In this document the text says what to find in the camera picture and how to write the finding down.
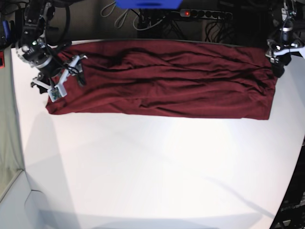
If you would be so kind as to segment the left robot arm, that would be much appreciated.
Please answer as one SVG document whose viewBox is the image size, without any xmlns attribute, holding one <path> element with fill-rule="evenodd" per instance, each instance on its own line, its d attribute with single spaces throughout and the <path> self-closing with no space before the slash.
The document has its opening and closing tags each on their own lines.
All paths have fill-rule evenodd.
<svg viewBox="0 0 305 229">
<path fill-rule="evenodd" d="M 297 1 L 284 0 L 281 8 L 282 22 L 268 36 L 265 56 L 277 78 L 284 74 L 285 66 L 292 60 L 292 54 L 305 56 L 305 41 L 300 35 L 305 31 L 305 20 L 298 16 L 300 12 L 301 7 Z"/>
</svg>

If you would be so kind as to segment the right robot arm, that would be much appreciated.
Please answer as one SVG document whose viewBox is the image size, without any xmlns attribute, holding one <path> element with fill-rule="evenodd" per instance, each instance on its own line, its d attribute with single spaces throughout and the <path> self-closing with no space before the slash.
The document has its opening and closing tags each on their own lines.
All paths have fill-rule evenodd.
<svg viewBox="0 0 305 229">
<path fill-rule="evenodd" d="M 30 85 L 36 86 L 42 94 L 60 94 L 57 86 L 61 83 L 54 82 L 56 77 L 66 80 L 74 76 L 80 86 L 86 85 L 81 61 L 73 63 L 72 60 L 63 61 L 59 57 L 60 52 L 72 45 L 65 36 L 71 22 L 70 6 L 74 3 L 73 0 L 31 0 L 26 6 L 21 38 L 15 45 L 16 53 L 23 62 L 39 70 Z M 50 21 L 56 8 L 66 11 L 65 27 L 58 41 L 49 42 L 47 32 L 51 28 Z"/>
</svg>

